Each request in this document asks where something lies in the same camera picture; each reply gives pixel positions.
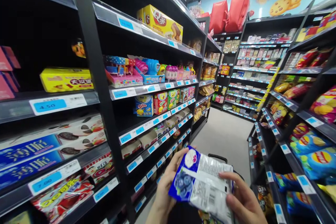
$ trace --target human hand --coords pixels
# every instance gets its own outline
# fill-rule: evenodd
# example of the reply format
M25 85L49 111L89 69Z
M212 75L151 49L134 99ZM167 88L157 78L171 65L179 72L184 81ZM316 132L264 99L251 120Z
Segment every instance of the human hand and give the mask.
M236 183L234 193L226 197L226 204L235 213L239 223L267 224L256 196L237 173L223 172L219 173L219 177Z

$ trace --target white floor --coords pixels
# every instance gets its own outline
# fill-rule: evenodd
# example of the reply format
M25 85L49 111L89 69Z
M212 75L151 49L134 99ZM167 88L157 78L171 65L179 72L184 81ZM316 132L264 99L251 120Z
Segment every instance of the white floor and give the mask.
M210 109L208 122L197 135L191 145L203 154L216 154L227 158L230 165L250 185L250 167L247 138L253 123L238 116ZM153 204L154 197L146 205L136 220L136 224L144 224Z

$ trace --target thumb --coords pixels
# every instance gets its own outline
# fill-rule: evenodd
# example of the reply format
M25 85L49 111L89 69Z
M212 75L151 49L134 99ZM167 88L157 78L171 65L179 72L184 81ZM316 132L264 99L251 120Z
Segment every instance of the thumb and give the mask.
M229 206L229 208L231 208L231 210L241 221L248 223L250 212L240 203L240 201L233 194L227 195L226 204Z

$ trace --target yellow snack box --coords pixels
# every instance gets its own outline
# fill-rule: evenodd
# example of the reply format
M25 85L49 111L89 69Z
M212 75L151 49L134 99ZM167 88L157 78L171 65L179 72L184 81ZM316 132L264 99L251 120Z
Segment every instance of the yellow snack box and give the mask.
M93 89L90 71L85 68L45 68L40 78L49 93Z
M182 43L183 26L176 23L152 5L147 5L142 9L143 22L150 26L154 32L170 40Z

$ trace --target blue snack package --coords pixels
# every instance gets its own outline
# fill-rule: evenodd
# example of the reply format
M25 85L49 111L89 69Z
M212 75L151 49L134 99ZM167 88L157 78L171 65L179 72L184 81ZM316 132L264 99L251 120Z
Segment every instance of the blue snack package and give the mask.
M318 136L313 131L309 131L302 136L299 141L290 143L290 147L298 158L301 155L306 155L331 146L332 143L329 140Z
M177 169L169 195L177 201L189 202L225 224L233 223L233 214L226 205L233 182L219 178L219 172L232 172L231 165L205 156L188 146Z
M287 211L290 215L315 215L309 197L303 192L287 192Z
M336 174L336 148L328 147L300 156L302 167L311 180Z
M280 188L280 192L284 193L286 191L302 191L295 173L288 173L285 175L273 173L273 177Z

